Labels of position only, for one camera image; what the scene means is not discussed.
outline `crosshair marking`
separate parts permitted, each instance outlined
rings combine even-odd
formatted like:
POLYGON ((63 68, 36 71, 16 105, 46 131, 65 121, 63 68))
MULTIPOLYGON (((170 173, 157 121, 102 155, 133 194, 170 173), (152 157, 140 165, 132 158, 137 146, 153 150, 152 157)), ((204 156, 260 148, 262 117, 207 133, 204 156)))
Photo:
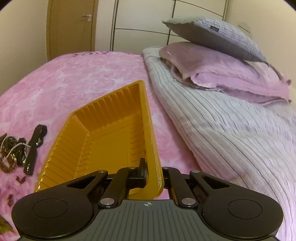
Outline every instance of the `crosshair marking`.
POLYGON ((153 205, 153 204, 150 203, 150 202, 146 202, 146 203, 144 203, 144 205, 145 205, 146 207, 150 207, 150 206, 153 205))

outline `pink floral bedspread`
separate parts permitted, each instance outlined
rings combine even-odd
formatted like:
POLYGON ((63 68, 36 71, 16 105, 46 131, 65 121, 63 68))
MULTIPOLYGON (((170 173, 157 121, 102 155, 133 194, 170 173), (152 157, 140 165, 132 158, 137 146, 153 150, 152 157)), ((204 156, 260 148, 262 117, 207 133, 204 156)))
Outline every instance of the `pink floral bedspread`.
POLYGON ((19 238, 11 219, 12 207, 20 198, 33 192, 50 147, 68 115, 136 80, 145 81, 162 166, 176 167, 182 173, 199 168, 192 152, 160 105, 142 56, 118 52, 60 56, 33 71, 0 96, 0 134, 7 132, 30 139, 38 124, 48 128, 44 144, 38 148, 33 176, 26 176, 22 168, 10 174, 0 171, 0 218, 2 216, 14 230, 0 235, 0 240, 19 238))

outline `black round pad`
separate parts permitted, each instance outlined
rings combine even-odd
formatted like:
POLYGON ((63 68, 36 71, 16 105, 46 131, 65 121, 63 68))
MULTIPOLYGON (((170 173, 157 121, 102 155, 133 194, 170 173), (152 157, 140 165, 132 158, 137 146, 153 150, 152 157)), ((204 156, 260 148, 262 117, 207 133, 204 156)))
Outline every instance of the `black round pad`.
POLYGON ((33 212, 41 218, 57 218, 63 215, 67 209, 68 204, 66 202, 50 198, 37 202, 33 207, 33 212))
POLYGON ((82 190, 45 189, 20 199, 12 209, 12 219, 20 235, 33 239, 57 239, 85 227, 93 207, 82 190))
POLYGON ((283 211, 272 198, 237 187, 215 190, 204 203, 202 216, 230 239, 260 239, 277 232, 283 211))
POLYGON ((239 199, 228 204, 228 211, 237 218, 252 219, 262 213, 262 207, 252 200, 239 199))

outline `pink pillowcase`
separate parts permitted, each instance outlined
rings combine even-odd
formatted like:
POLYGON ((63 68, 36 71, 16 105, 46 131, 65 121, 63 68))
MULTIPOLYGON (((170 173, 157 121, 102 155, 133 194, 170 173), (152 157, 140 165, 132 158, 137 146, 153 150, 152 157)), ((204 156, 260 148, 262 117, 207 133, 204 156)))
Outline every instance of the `pink pillowcase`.
POLYGON ((195 88, 222 91, 259 104, 291 101, 290 80, 265 63, 240 61, 191 42, 167 45, 159 55, 171 62, 174 78, 191 82, 195 88))

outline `metal screw head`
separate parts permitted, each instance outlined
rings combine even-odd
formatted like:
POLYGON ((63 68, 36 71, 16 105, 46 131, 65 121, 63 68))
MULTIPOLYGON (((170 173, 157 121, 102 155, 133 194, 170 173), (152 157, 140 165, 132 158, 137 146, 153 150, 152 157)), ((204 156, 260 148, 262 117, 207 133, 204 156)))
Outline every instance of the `metal screw head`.
POLYGON ((181 200, 181 203, 183 203, 184 205, 187 205, 187 206, 191 206, 191 205, 193 205, 193 204, 195 204, 195 200, 193 199, 193 198, 183 198, 182 200, 181 200))
POLYGON ((112 205, 113 203, 115 203, 115 201, 114 201, 113 198, 109 198, 109 197, 107 197, 107 198, 103 198, 103 199, 100 201, 100 203, 103 204, 103 205, 108 206, 108 205, 112 205))

